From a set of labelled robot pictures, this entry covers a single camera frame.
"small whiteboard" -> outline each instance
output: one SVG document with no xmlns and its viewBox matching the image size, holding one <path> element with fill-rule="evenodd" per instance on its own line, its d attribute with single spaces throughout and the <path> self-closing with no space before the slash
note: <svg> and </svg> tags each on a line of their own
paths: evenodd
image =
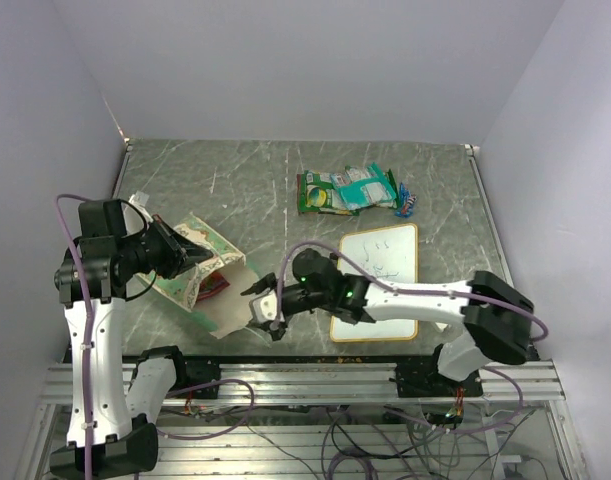
<svg viewBox="0 0 611 480">
<path fill-rule="evenodd" d="M 376 278 L 416 283 L 418 277 L 418 228 L 413 223 L 350 233 L 341 239 L 340 251 Z M 343 273 L 358 273 L 344 260 Z M 332 317 L 330 337 L 334 342 L 385 342 L 411 340 L 418 322 L 386 320 L 356 325 Z"/>
</svg>

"marble surface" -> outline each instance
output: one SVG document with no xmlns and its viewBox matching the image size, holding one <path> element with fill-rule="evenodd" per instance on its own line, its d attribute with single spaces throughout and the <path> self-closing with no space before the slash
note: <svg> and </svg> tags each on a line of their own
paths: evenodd
<svg viewBox="0 0 611 480">
<path fill-rule="evenodd" d="M 267 142 L 132 140 L 119 196 L 150 195 L 148 210 L 175 225 L 188 212 L 207 221 L 259 273 L 276 271 L 286 249 L 315 238 L 338 245 L 349 232 L 413 222 L 418 225 L 419 281 L 468 278 L 475 270 L 502 276 L 489 220 L 463 146 L 386 142 Z M 340 171 L 377 162 L 418 195 L 414 215 L 400 219 L 374 208 L 359 217 L 298 215 L 296 174 Z M 150 292 L 128 304 L 124 353 L 178 345 L 202 355 L 430 354 L 458 336 L 419 324 L 411 341 L 334 343 L 323 312 L 295 317 L 280 342 L 245 329 L 216 340 L 186 314 Z"/>
</svg>

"white wall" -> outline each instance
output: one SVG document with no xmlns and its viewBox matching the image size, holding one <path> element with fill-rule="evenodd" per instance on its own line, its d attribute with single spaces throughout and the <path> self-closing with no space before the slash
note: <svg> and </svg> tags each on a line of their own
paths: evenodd
<svg viewBox="0 0 611 480">
<path fill-rule="evenodd" d="M 567 0 L 481 149 L 516 283 L 611 479 L 611 0 Z"/>
<path fill-rule="evenodd" d="M 122 148 L 53 4 L 0 0 L 0 479 L 12 478 L 47 366 L 67 344 L 52 198 L 108 194 Z"/>
<path fill-rule="evenodd" d="M 55 0 L 127 136 L 480 144 L 562 0 Z"/>
</svg>

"pile of snack bags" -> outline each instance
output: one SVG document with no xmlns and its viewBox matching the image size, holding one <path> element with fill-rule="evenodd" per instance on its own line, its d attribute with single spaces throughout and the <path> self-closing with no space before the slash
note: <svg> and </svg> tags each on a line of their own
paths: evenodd
<svg viewBox="0 0 611 480">
<path fill-rule="evenodd" d="M 398 188 L 391 170 L 383 172 L 376 163 L 367 167 L 346 166 L 341 173 L 305 170 L 296 177 L 299 213 L 358 215 L 369 207 L 395 209 L 395 215 L 412 215 L 416 195 L 401 183 Z"/>
</svg>

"table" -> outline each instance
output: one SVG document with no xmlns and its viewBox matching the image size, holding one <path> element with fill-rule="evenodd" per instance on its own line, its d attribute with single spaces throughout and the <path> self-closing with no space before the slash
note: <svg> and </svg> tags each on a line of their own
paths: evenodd
<svg viewBox="0 0 611 480">
<path fill-rule="evenodd" d="M 289 246 L 313 238 L 338 245 L 349 232 L 413 222 L 419 228 L 419 281 L 440 283 L 476 270 L 503 275 L 470 158 L 462 145 L 391 142 L 131 140 L 119 196 L 150 195 L 147 208 L 170 225 L 193 211 L 234 243 L 260 275 L 277 271 Z M 296 174 L 377 162 L 418 195 L 414 215 L 374 208 L 359 217 L 298 215 Z M 334 343 L 324 312 L 295 317 L 282 341 L 250 329 L 216 340 L 155 292 L 128 304 L 123 351 L 178 345 L 190 355 L 431 354 L 457 331 L 419 324 L 408 342 Z"/>
</svg>

